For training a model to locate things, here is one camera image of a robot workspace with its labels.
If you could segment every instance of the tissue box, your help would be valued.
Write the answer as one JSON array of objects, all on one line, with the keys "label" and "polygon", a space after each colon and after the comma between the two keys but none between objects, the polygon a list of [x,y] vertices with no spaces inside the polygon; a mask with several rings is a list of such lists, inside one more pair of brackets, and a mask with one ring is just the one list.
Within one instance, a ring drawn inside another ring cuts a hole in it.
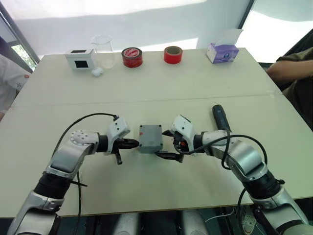
[{"label": "tissue box", "polygon": [[211,43],[207,49],[206,55],[214,63],[232,62],[236,58],[239,49],[235,45],[219,45]]}]

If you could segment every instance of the red tape roll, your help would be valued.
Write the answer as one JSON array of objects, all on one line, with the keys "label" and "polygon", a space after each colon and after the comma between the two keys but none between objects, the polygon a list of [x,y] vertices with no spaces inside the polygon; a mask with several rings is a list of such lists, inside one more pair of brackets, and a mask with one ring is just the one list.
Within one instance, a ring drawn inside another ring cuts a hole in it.
[{"label": "red tape roll", "polygon": [[171,46],[164,50],[164,61],[169,64],[177,64],[181,61],[182,49],[180,47]]},{"label": "red tape roll", "polygon": [[123,63],[129,68],[135,68],[142,64],[142,51],[135,47],[129,47],[122,51]]}]

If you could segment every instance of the white lab coat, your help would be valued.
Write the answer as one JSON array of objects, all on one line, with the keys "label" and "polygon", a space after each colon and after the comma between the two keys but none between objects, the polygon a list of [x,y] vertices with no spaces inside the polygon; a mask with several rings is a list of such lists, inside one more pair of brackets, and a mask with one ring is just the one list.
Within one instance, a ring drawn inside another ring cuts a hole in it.
[{"label": "white lab coat", "polygon": [[6,113],[30,73],[0,54],[0,112]]}]

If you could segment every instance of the black handle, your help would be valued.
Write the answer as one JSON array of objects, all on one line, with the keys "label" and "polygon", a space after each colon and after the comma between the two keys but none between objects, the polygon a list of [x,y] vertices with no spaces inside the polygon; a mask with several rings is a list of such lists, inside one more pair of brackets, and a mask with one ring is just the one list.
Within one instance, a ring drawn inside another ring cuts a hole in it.
[{"label": "black handle", "polygon": [[118,149],[132,149],[139,146],[139,142],[134,139],[116,139],[113,144],[113,148]]},{"label": "black handle", "polygon": [[169,153],[167,151],[158,151],[155,153],[158,157],[161,157],[163,159],[166,160],[175,160],[178,161],[180,163],[182,163],[183,159],[184,159],[184,155],[183,154],[177,154],[177,153]]},{"label": "black handle", "polygon": [[117,164],[121,165],[123,162],[122,162],[121,154],[119,153],[118,148],[114,149],[114,154],[115,154]]},{"label": "black handle", "polygon": [[223,107],[220,104],[214,105],[212,111],[217,128],[219,130],[228,129],[231,131]]}]

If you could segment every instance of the black screen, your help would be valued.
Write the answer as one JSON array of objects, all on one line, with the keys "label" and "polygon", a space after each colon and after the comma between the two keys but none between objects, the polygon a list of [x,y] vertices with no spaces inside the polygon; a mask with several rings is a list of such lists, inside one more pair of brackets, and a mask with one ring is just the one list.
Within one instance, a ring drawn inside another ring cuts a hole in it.
[{"label": "black screen", "polygon": [[77,68],[88,68],[86,60],[75,60],[75,64]]},{"label": "black screen", "polygon": [[72,50],[71,53],[84,53],[86,50]]}]

